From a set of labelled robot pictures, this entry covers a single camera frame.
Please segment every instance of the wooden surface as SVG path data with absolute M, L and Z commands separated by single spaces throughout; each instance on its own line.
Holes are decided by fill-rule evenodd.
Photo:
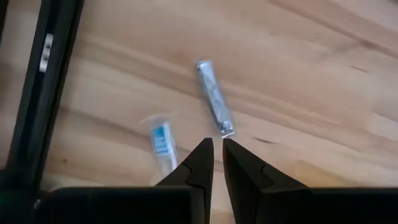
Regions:
M 38 0 L 12 0 L 1 43 L 3 164 Z M 178 159 L 215 142 L 212 223 L 233 217 L 221 139 L 193 62 L 214 61 L 233 138 L 309 186 L 398 186 L 398 3 L 87 0 L 43 188 L 149 185 L 146 117 L 170 113 Z

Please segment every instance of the black object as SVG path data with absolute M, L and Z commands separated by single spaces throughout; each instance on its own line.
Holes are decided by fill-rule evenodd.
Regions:
M 155 187 L 72 188 L 51 193 L 36 223 L 209 223 L 213 141 L 204 139 Z
M 4 28 L 4 23 L 6 21 L 8 1 L 9 0 L 0 1 L 0 42 L 1 42 L 2 30 Z
M 225 179 L 240 223 L 398 223 L 398 189 L 309 188 L 231 139 Z
M 0 176 L 2 223 L 26 223 L 40 197 L 40 181 L 82 7 L 82 0 L 42 1 L 11 149 Z

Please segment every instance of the metal object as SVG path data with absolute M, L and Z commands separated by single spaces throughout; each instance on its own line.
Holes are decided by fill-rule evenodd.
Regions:
M 40 72 L 45 73 L 47 71 L 53 40 L 54 40 L 54 35 L 47 34 L 45 36 L 44 46 L 42 50 L 42 58 L 40 59 L 40 65 L 39 65 Z
M 229 109 L 217 85 L 212 62 L 209 60 L 197 62 L 196 72 L 221 137 L 226 138 L 235 134 Z

